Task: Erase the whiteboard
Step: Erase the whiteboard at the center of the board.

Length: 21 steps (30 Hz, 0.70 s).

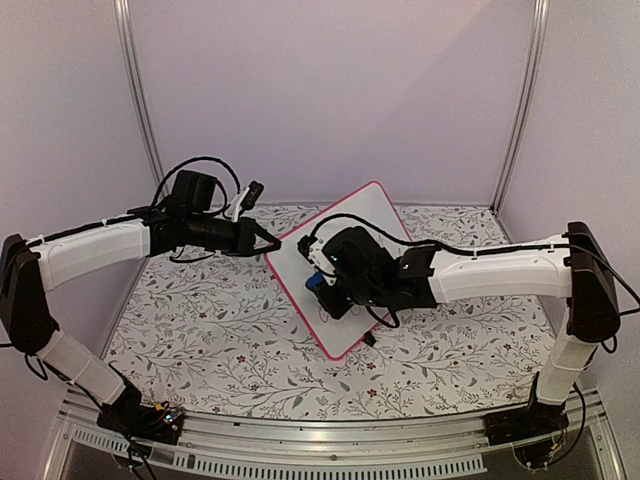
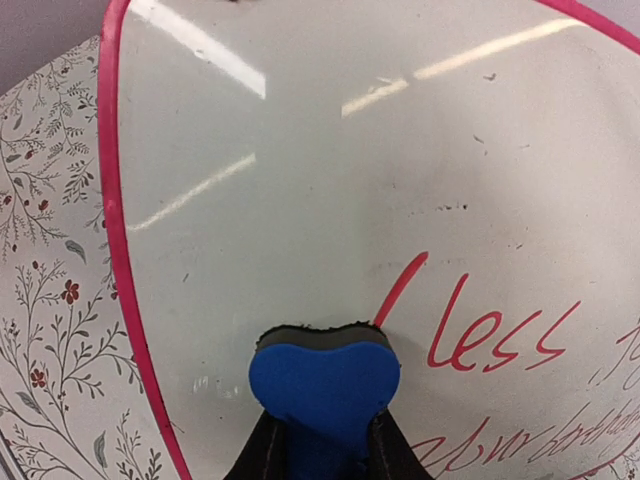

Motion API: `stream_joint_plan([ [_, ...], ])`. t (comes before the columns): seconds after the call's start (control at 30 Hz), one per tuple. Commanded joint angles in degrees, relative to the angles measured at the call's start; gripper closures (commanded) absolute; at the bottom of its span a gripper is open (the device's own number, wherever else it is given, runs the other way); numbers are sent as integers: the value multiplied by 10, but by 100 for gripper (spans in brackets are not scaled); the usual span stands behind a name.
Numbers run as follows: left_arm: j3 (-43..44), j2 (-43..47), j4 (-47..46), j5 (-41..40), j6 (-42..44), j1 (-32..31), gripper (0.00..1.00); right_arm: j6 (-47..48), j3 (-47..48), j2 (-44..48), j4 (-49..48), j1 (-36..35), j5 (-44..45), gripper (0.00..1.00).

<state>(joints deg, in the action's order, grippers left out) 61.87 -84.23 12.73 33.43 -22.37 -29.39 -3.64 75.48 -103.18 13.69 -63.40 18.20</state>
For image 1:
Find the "blue whiteboard eraser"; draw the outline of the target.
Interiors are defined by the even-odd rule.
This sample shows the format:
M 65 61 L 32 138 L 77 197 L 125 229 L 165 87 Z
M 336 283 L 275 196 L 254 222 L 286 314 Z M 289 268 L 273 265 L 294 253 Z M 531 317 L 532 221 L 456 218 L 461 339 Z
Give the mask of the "blue whiteboard eraser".
M 325 277 L 320 272 L 315 272 L 311 277 L 309 277 L 305 282 L 305 288 L 309 291 L 316 292 L 323 285 L 326 284 Z

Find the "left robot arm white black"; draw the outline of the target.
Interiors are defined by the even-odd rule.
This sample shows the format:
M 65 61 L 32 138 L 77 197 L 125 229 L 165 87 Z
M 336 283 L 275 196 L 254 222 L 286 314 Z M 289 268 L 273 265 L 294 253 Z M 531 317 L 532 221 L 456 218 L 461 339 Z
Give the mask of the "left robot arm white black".
M 60 233 L 7 237 L 1 253 L 1 322 L 10 347 L 110 405 L 111 419 L 128 434 L 148 426 L 148 412 L 131 397 L 115 369 L 62 331 L 48 304 L 48 293 L 126 261 L 142 260 L 192 246 L 232 257 L 252 257 L 277 250 L 281 243 L 247 213 L 263 184 L 238 188 L 234 199 L 212 209 L 220 187 L 211 175 L 182 170 L 165 198 L 147 206 Z

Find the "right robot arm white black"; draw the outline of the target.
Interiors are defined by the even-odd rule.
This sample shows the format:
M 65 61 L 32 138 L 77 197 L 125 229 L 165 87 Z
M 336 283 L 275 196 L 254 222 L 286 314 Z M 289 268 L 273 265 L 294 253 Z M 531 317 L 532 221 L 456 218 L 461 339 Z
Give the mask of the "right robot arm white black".
M 334 319 L 353 306 L 384 309 L 387 327 L 398 312 L 434 308 L 458 300 L 534 295 L 566 300 L 549 359 L 537 373 L 530 404 L 517 427 L 537 436 L 552 424 L 573 383 L 597 346 L 621 326 L 616 277 L 591 231 L 582 222 L 541 241 L 462 249 L 436 240 L 406 241 L 393 256 L 376 239 L 378 228 L 347 227 L 328 240 L 312 237 L 299 249 L 314 267 L 305 287 Z

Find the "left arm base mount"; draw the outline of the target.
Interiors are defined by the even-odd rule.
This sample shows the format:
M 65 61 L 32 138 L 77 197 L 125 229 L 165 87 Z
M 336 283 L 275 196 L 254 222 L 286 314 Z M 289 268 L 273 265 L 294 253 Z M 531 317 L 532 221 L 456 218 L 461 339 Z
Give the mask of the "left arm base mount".
M 126 384 L 112 404 L 100 406 L 97 426 L 127 438 L 176 445 L 182 433 L 184 413 L 182 407 L 168 401 L 145 405 L 141 392 L 132 384 Z

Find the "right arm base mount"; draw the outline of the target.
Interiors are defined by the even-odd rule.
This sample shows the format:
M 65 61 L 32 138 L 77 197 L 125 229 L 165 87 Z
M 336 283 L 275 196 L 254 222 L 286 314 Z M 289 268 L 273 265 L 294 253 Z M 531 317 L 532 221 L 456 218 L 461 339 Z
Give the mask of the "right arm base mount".
M 569 420 L 565 402 L 544 403 L 538 398 L 537 378 L 525 406 L 488 413 L 483 417 L 484 434 L 491 446 L 524 441 L 513 450 L 517 462 L 530 470 L 546 468 L 564 445 Z

